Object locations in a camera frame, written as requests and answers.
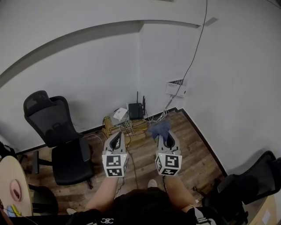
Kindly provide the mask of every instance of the black shirt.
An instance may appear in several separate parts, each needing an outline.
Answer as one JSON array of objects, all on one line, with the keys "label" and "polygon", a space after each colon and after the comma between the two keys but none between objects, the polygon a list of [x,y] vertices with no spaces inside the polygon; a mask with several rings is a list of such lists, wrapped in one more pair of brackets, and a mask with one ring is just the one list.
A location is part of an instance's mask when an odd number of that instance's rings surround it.
[{"label": "black shirt", "polygon": [[[204,217],[212,218],[216,225],[226,225],[218,213],[208,207],[198,207]],[[101,213],[96,209],[75,213],[74,215],[29,217],[38,225],[195,225],[194,209],[187,213],[172,206],[168,195],[158,188],[133,190],[116,198],[112,207]],[[11,218],[14,225],[33,224],[26,218]]]}]

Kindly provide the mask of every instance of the black office chair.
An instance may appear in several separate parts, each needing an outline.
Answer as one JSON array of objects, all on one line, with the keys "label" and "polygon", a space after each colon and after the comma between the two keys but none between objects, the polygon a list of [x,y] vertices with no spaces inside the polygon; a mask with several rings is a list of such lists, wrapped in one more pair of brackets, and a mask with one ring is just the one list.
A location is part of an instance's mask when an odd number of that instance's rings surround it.
[{"label": "black office chair", "polygon": [[262,156],[241,175],[231,174],[214,189],[204,195],[203,206],[214,207],[227,221],[248,223],[248,212],[242,206],[273,195],[281,189],[281,158],[276,159],[271,151]]},{"label": "black office chair", "polygon": [[[14,158],[16,158],[19,163],[22,163],[24,158],[27,158],[27,155],[22,154],[21,157],[18,159],[18,156],[16,155],[16,152],[14,151],[13,148],[4,145],[2,142],[0,142],[0,156],[2,158],[6,157],[6,156],[13,156]],[[24,170],[27,174],[30,174],[31,171],[29,170]]]},{"label": "black office chair", "polygon": [[91,146],[73,127],[68,103],[62,96],[49,98],[45,91],[31,94],[23,104],[26,121],[36,130],[52,150],[52,162],[33,154],[33,172],[39,173],[39,164],[53,167],[58,185],[73,185],[94,176]]}]

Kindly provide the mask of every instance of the yellow object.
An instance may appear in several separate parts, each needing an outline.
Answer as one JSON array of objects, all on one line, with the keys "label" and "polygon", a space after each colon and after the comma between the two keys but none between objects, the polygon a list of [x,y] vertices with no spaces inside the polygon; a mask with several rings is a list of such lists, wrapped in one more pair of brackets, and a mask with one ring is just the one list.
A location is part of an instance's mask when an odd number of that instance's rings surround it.
[{"label": "yellow object", "polygon": [[138,130],[133,129],[133,130],[134,130],[134,131],[146,131],[147,128],[145,128],[145,129],[138,129]]},{"label": "yellow object", "polygon": [[17,208],[14,204],[12,205],[12,208],[17,217],[22,216],[22,213],[17,210]]}]

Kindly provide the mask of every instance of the wooden crate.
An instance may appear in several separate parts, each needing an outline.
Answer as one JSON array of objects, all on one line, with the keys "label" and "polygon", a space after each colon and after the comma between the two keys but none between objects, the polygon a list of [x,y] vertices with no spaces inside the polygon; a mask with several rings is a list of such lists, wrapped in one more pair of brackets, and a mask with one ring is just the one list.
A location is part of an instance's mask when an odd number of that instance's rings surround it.
[{"label": "wooden crate", "polygon": [[[133,131],[134,134],[130,134],[131,137],[131,142],[138,142],[138,141],[143,141],[145,139],[145,133],[144,131],[147,129],[147,124],[146,121],[144,120],[132,120],[132,127],[133,127]],[[109,116],[106,116],[104,118],[104,128],[102,129],[102,131],[104,132],[106,138],[109,138],[111,135],[122,131],[125,132],[125,144],[127,145],[130,141],[130,137],[128,136],[128,134],[126,133],[126,130],[123,127],[115,127],[113,126],[111,119]]]}]

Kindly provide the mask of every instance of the mesh chair backrest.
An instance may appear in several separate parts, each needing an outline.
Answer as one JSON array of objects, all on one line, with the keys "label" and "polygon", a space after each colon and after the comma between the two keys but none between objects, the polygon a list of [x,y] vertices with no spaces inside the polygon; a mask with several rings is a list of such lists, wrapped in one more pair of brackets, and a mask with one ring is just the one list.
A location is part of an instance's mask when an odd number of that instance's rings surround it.
[{"label": "mesh chair backrest", "polygon": [[235,175],[235,182],[244,204],[249,204],[280,190],[278,181],[281,177],[271,168],[271,163],[275,160],[274,154],[267,151],[245,173]]},{"label": "mesh chair backrest", "polygon": [[0,142],[0,156],[2,158],[6,156],[13,156],[17,159],[17,155],[14,152],[14,149],[4,145],[2,142]]},{"label": "mesh chair backrest", "polygon": [[62,96],[49,98],[45,91],[31,94],[24,102],[26,121],[48,147],[83,137],[75,131],[67,101]]}]

